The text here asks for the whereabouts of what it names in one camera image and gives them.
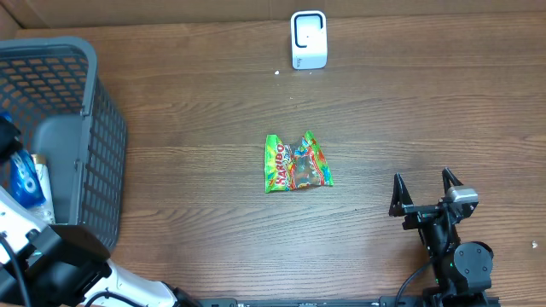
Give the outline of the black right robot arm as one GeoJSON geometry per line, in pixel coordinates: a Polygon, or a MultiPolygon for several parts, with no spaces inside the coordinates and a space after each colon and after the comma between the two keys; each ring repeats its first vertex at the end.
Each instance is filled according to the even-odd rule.
{"type": "Polygon", "coordinates": [[[456,225],[471,217],[479,196],[453,172],[442,171],[444,196],[435,205],[417,206],[410,197],[402,176],[393,178],[391,217],[403,217],[405,230],[416,229],[427,250],[428,260],[398,289],[393,298],[382,298],[382,306],[493,307],[497,297],[488,297],[494,252],[481,241],[462,242],[456,225]],[[432,269],[436,282],[419,296],[407,296],[408,285],[421,273],[432,269]]]}

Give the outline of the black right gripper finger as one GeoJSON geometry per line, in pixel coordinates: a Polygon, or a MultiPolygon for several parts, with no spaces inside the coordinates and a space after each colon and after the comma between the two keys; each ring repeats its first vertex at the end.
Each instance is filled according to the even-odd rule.
{"type": "Polygon", "coordinates": [[[442,170],[442,179],[445,194],[448,194],[448,190],[450,188],[463,185],[463,183],[454,175],[454,173],[448,167],[445,167],[442,170]]]}
{"type": "Polygon", "coordinates": [[[404,184],[404,180],[400,173],[396,173],[393,178],[390,213],[405,213],[406,210],[412,206],[413,200],[411,199],[409,191],[404,184]]]}

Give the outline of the white tube with gold cap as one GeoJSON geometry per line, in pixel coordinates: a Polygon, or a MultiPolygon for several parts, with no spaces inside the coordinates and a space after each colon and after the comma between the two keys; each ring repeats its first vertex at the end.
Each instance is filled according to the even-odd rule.
{"type": "Polygon", "coordinates": [[[42,154],[34,153],[32,159],[37,172],[40,188],[42,189],[44,196],[42,204],[33,208],[32,213],[48,224],[55,224],[55,212],[46,158],[42,154]]]}

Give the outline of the green Haribo gummy bag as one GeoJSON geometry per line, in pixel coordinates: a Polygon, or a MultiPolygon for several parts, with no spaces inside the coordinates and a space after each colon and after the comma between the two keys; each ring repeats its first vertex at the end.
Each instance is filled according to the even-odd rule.
{"type": "Polygon", "coordinates": [[[296,143],[285,144],[278,135],[268,135],[264,145],[264,191],[315,186],[334,186],[334,179],[321,146],[308,130],[296,143]]]}

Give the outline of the blue Oreo cookie pack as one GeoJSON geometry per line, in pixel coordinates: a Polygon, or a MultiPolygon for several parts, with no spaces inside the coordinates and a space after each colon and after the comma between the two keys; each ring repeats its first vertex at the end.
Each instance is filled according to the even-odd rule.
{"type": "Polygon", "coordinates": [[[32,156],[19,140],[20,130],[7,111],[1,112],[1,164],[9,162],[12,197],[26,209],[46,201],[32,156]]]}

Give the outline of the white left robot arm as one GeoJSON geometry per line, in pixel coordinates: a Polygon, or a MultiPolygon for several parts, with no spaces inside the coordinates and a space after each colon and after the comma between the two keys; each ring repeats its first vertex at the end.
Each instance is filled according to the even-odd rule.
{"type": "Polygon", "coordinates": [[[49,225],[1,192],[1,300],[22,306],[191,306],[178,287],[116,265],[86,228],[49,225]]]}

